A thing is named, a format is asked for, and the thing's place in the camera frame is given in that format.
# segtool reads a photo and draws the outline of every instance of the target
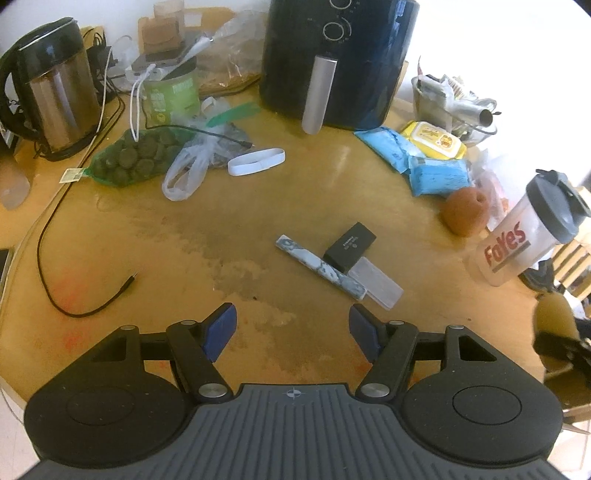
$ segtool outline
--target white wall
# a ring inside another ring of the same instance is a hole
[[[186,0],[188,7],[241,9],[252,0]],[[407,59],[427,73],[461,75],[503,112],[491,149],[510,153],[519,177],[556,168],[579,183],[591,170],[586,131],[591,112],[591,18],[573,0],[419,0]],[[7,48],[42,23],[71,16],[103,25],[111,40],[137,36],[153,0],[14,0],[0,14]]]

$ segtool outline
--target air fryer handle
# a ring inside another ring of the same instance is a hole
[[[6,82],[8,76],[16,72],[16,66],[15,49],[11,48],[0,59],[0,122],[5,128],[19,137],[27,140],[39,140],[41,138],[39,133],[25,127],[10,110],[10,100],[6,95]],[[12,81],[17,81],[14,73]]]
[[[335,78],[336,64],[337,60],[320,55],[314,58],[306,107],[301,119],[301,127],[309,135],[316,135],[324,123],[326,106],[329,103],[330,90]]]

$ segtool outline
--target metal screw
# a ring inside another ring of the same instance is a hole
[[[366,383],[361,387],[361,393],[370,398],[382,398],[390,393],[390,389],[381,383]]]
[[[226,385],[219,383],[206,383],[199,387],[199,395],[205,398],[219,398],[228,393]]]

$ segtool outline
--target blue packet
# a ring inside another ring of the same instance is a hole
[[[355,136],[399,173],[408,170],[411,157],[425,158],[425,154],[416,145],[388,127],[355,132]]]
[[[414,197],[424,194],[447,197],[471,185],[465,160],[412,158],[408,179]]]

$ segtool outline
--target gray ribbed plate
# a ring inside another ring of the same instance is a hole
[[[44,460],[26,480],[558,480],[539,459],[506,469],[451,463],[424,450],[392,410],[344,385],[244,385],[200,407],[171,445],[141,462],[82,470]]]

